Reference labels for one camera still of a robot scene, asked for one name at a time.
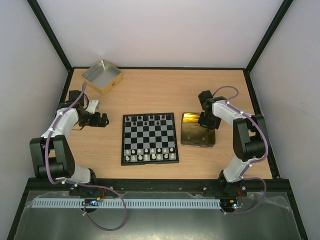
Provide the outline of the gold tin lid tray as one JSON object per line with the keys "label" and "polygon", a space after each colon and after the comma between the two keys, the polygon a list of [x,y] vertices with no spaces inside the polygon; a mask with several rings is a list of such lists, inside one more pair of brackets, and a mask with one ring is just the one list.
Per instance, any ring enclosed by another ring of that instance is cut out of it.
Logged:
{"label": "gold tin lid tray", "polygon": [[183,146],[212,148],[216,144],[215,130],[198,124],[199,113],[184,112],[181,118],[180,142]]}

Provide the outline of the gold square tin box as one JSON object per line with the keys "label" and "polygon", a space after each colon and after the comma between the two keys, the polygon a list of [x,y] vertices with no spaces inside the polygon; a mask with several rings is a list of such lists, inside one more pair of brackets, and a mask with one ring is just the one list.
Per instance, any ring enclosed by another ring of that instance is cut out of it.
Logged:
{"label": "gold square tin box", "polygon": [[122,71],[105,59],[100,59],[82,74],[87,85],[100,95],[110,92],[123,80]]}

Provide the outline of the black magnetic chess board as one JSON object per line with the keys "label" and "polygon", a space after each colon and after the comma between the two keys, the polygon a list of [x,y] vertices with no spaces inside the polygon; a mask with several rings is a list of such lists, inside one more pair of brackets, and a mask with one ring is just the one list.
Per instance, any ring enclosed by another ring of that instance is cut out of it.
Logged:
{"label": "black magnetic chess board", "polygon": [[[138,122],[143,122],[143,125],[138,126]],[[151,158],[152,154],[156,154],[155,160]],[[138,160],[139,155],[143,156],[143,160]],[[122,166],[178,162],[174,113],[125,114],[122,117]]]}

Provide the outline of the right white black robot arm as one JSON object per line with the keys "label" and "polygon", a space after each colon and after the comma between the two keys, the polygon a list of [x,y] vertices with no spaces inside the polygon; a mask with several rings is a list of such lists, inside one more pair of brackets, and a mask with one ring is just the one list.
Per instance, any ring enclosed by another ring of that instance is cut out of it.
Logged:
{"label": "right white black robot arm", "polygon": [[198,124],[217,130],[221,121],[232,127],[234,157],[218,177],[218,191],[229,196],[242,188],[245,172],[254,163],[262,162],[269,155],[268,132],[264,117],[252,115],[232,105],[228,98],[215,97],[211,91],[198,95],[202,112]]}

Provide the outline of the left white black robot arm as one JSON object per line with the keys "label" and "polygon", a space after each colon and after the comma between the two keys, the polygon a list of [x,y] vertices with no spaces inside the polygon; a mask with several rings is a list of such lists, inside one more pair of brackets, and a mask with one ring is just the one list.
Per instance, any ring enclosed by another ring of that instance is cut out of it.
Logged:
{"label": "left white black robot arm", "polygon": [[89,100],[84,90],[71,90],[68,100],[58,105],[53,122],[38,138],[29,142],[35,177],[55,184],[96,185],[90,168],[76,165],[67,138],[73,127],[104,128],[109,124],[106,113],[97,112],[99,100]]}

